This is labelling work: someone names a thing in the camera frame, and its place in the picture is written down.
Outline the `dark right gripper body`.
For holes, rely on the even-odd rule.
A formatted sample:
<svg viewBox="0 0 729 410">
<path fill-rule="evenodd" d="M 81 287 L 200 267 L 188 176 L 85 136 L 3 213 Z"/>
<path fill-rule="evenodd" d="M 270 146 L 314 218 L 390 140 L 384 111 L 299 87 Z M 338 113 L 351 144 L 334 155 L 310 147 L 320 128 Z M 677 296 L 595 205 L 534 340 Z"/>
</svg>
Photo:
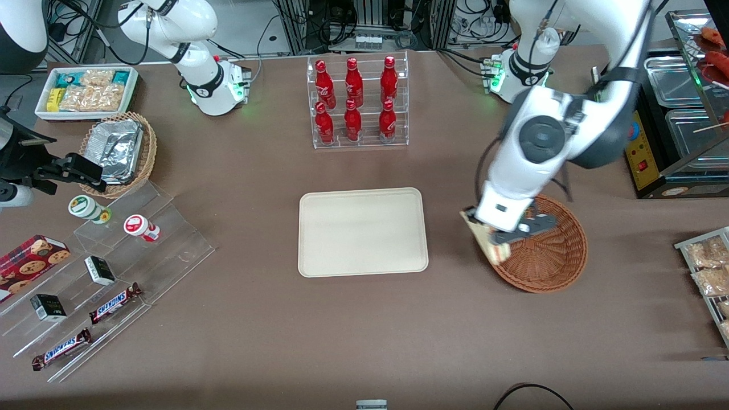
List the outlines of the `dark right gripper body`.
<svg viewBox="0 0 729 410">
<path fill-rule="evenodd" d="M 35 171 L 35 149 L 8 142 L 1 150 L 1 179 L 22 180 Z"/>
</svg>

